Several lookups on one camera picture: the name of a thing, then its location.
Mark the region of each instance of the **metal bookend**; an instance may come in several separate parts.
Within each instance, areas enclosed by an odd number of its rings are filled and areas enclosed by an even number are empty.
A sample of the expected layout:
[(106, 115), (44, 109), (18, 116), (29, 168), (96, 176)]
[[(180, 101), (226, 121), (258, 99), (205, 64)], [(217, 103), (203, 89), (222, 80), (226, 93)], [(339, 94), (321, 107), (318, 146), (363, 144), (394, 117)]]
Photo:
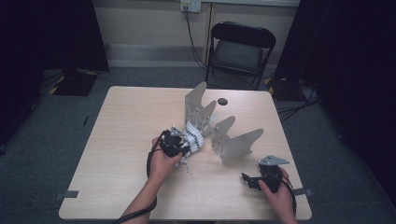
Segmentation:
[(196, 129), (202, 132), (203, 136), (207, 137), (210, 131), (210, 117), (215, 110), (216, 101), (212, 101), (209, 105), (203, 107), (202, 97), (205, 90), (206, 82), (201, 82), (186, 95), (185, 122), (190, 121)]
[(231, 116), (217, 123), (210, 132), (212, 147), (215, 149), (222, 163), (232, 161), (250, 153), (253, 143), (264, 133), (264, 129), (257, 129), (235, 138), (230, 138), (227, 132), (233, 126), (234, 122), (235, 117)]

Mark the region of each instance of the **forearm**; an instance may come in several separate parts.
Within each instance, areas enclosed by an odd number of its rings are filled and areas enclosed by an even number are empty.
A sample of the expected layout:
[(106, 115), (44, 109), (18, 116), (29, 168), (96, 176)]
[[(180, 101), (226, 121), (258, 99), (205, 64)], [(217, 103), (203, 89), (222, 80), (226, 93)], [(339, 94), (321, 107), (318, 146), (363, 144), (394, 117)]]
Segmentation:
[[(161, 179), (149, 178), (146, 181), (145, 186), (140, 190), (140, 192), (137, 194), (131, 204), (129, 204), (122, 215), (125, 216), (149, 207), (154, 202), (162, 183), (163, 181)], [(148, 223), (148, 221), (149, 213), (146, 213), (143, 216), (135, 217), (123, 223)]]

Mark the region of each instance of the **black stand base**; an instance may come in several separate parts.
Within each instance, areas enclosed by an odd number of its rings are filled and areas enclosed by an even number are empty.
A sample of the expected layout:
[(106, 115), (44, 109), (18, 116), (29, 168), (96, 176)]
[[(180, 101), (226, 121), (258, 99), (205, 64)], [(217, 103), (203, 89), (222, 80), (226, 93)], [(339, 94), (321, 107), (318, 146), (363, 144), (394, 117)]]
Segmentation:
[(97, 78), (94, 72), (64, 72), (51, 93), (53, 95), (88, 96)]
[(306, 102), (300, 86), (292, 85), (287, 80), (269, 80), (266, 85), (274, 101)]

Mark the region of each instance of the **table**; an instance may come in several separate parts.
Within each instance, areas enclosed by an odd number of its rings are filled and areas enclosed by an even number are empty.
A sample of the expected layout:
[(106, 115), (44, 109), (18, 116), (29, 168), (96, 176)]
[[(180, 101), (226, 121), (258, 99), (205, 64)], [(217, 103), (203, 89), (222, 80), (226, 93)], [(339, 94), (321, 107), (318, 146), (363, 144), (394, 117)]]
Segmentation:
[[(184, 130), (185, 95), (191, 89), (112, 87), (106, 96), (59, 215), (64, 219), (116, 219), (143, 187), (151, 140), (175, 125)], [(210, 145), (177, 167), (158, 193), (150, 219), (160, 220), (265, 220), (276, 218), (262, 192), (249, 189), (241, 173), (259, 176), (258, 160), (274, 155), (290, 161), (281, 165), (295, 189), (302, 187), (290, 148), (271, 95), (266, 91), (206, 90), (202, 104), (226, 98), (217, 105), (218, 120), (236, 116), (228, 131), (233, 138), (264, 129), (252, 153), (222, 164)], [(296, 197), (297, 218), (311, 218), (305, 195)]]

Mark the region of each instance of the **person's left hand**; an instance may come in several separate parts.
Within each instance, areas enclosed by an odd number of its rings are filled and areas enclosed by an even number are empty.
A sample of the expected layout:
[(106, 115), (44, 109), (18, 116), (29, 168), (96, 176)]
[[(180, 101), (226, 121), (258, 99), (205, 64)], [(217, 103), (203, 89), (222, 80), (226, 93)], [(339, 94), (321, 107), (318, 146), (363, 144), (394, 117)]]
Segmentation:
[[(152, 145), (157, 142), (158, 137), (152, 140)], [(168, 157), (158, 145), (154, 150), (151, 158), (149, 178), (164, 181), (165, 178), (171, 173), (176, 164), (181, 160), (181, 153), (175, 157)]]

